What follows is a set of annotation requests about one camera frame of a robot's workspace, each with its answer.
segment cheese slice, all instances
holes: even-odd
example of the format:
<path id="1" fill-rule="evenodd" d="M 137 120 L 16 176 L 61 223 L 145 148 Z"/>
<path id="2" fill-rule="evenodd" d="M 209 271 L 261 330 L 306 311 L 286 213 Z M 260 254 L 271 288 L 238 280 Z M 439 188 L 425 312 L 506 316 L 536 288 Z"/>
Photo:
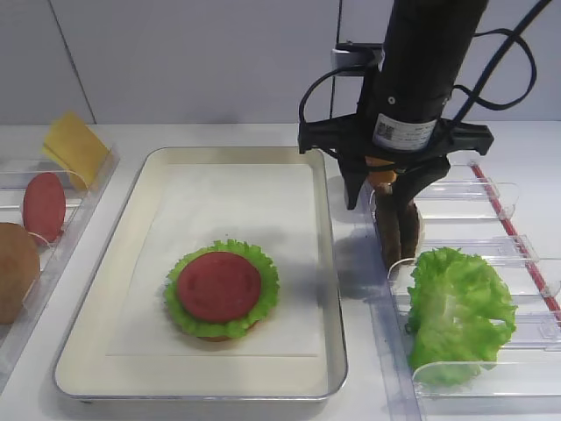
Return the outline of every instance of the cheese slice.
<path id="1" fill-rule="evenodd" d="M 55 121 L 45 137 L 43 153 L 76 175 L 70 181 L 78 189 L 88 188 L 96 179 L 109 149 L 73 112 Z"/>
<path id="2" fill-rule="evenodd" d="M 366 165 L 372 167 L 382 167 L 393 162 L 382 160 L 381 158 L 374 158 L 371 156 L 366 156 Z M 392 183 L 397 179 L 397 174 L 394 171 L 379 171 L 369 173 L 367 180 L 370 182 L 372 187 L 377 187 L 383 183 Z"/>

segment metal tray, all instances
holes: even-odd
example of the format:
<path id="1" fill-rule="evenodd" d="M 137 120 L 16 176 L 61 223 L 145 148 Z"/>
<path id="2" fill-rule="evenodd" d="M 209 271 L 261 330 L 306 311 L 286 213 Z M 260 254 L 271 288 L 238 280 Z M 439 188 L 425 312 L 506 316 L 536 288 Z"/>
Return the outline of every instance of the metal tray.
<path id="1" fill-rule="evenodd" d="M 214 240 L 261 246 L 280 301 L 245 338 L 208 344 L 167 318 L 166 275 Z M 322 401 L 347 374 L 323 156 L 293 147 L 151 153 L 53 371 L 95 399 Z"/>

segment white table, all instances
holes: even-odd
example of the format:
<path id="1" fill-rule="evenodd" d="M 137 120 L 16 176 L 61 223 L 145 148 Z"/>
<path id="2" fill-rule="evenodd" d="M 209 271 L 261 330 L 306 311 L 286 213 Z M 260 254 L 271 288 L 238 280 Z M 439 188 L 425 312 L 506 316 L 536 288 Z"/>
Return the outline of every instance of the white table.
<path id="1" fill-rule="evenodd" d="M 513 218 L 520 233 L 529 235 L 537 253 L 561 256 L 561 122 L 501 122 L 490 124 L 495 143 L 481 163 L 495 181 L 519 184 L 522 197 Z M 39 157 L 45 126 L 0 126 L 0 153 Z M 35 332 L 8 385 L 0 396 L 0 419 L 16 420 L 389 420 L 387 396 L 373 339 L 368 305 L 352 297 L 361 280 L 349 255 L 352 236 L 364 230 L 358 210 L 344 208 L 343 184 L 337 163 L 327 159 L 330 207 L 336 241 L 337 265 L 343 292 L 344 324 L 350 372 L 343 390 L 326 404 L 214 404 L 122 403 L 84 404 L 60 397 L 51 382 L 57 353 L 81 293 L 124 204 L 133 178 L 146 155 L 163 146 L 293 146 L 296 125 L 99 125 L 98 136 L 117 145 L 121 161 L 67 265 Z M 550 205 L 545 205 L 549 196 Z M 434 416 L 430 419 L 451 419 Z M 517 419 L 553 420 L 559 414 L 523 414 Z M 458 416 L 454 419 L 474 419 Z M 493 419 L 513 419 L 512 415 Z"/>

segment red tomato slice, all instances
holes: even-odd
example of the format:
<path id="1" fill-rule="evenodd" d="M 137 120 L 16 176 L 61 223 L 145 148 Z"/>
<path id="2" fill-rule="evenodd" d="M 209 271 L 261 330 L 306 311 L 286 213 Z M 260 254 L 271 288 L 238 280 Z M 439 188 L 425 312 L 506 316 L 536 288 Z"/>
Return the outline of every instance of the red tomato slice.
<path id="1" fill-rule="evenodd" d="M 66 213 L 66 198 L 59 177 L 43 173 L 34 177 L 24 195 L 24 227 L 48 242 L 60 236 Z"/>
<path id="2" fill-rule="evenodd" d="M 237 254 L 210 252 L 182 270 L 177 293 L 185 310 L 194 317 L 226 323 L 245 316 L 259 300 L 261 276 Z"/>

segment lettuce leaf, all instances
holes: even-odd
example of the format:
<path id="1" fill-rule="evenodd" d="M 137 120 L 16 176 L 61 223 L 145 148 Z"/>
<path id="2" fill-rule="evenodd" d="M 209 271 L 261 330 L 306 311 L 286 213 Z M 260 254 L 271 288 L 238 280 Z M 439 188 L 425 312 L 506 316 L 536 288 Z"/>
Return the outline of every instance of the lettuce leaf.
<path id="1" fill-rule="evenodd" d="M 516 306 L 494 268 L 480 256 L 443 247 L 422 253 L 412 276 L 407 328 L 415 343 L 409 365 L 416 370 L 439 361 L 496 361 L 516 329 Z M 453 385 L 479 372 L 477 364 L 433 366 L 419 380 Z"/>
<path id="2" fill-rule="evenodd" d="M 261 275 L 261 294 L 253 308 L 242 318 L 228 323 L 208 323 L 194 318 L 187 312 L 177 296 L 177 280 L 181 271 L 194 259 L 209 252 L 230 252 L 246 258 Z M 279 295 L 279 275 L 273 261 L 267 257 L 258 246 L 234 239 L 227 242 L 215 241 L 213 246 L 204 247 L 194 253 L 183 256 L 169 272 L 167 278 L 171 281 L 164 292 L 167 310 L 180 328 L 187 334 L 196 337 L 215 338 L 227 336 L 241 338 L 257 321 L 265 318 L 269 311 L 276 306 Z"/>

